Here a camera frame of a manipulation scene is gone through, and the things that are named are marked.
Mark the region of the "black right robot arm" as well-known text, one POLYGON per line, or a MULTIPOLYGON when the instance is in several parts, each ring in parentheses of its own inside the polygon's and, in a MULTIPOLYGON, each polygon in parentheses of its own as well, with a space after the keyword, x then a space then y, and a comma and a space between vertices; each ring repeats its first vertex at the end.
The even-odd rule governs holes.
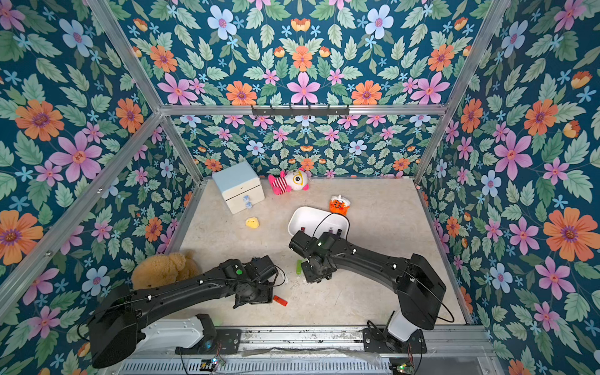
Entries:
POLYGON ((393 291, 399 310, 392 314, 387 331, 395 340, 407 342, 418 330, 434 329, 447 287, 423 256, 386 256, 329 232, 313 237, 298 231, 289 248, 306 260, 302 271, 310 284, 329 280, 338 270, 347 270, 393 291))

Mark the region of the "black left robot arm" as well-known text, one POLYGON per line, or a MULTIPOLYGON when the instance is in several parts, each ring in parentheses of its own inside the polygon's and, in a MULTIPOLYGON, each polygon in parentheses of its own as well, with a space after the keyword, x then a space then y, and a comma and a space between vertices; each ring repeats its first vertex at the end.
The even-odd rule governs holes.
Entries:
POLYGON ((113 289, 87 322, 92 366, 116 365, 134 353, 144 328, 170 314, 207 301, 235 297, 234 308, 268 304, 278 267, 269 256, 243 263, 228 259, 206 273, 162 287, 113 289))

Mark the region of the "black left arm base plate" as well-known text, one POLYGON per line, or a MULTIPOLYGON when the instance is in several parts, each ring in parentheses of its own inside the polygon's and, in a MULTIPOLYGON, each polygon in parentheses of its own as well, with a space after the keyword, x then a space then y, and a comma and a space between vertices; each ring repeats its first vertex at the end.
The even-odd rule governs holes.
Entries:
POLYGON ((210 340, 204 338, 191 348, 176 347, 177 355, 207 355, 216 356, 238 353, 242 331, 239 329, 217 329, 216 336, 210 340))

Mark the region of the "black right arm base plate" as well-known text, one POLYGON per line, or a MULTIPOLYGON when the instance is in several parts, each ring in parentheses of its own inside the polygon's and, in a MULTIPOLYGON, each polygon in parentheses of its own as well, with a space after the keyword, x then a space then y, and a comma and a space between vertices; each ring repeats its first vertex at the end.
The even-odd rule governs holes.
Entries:
POLYGON ((413 332, 407 342, 391 336, 387 331, 368 327, 362 330, 364 351, 379 354, 425 354, 428 352, 423 331, 413 332))

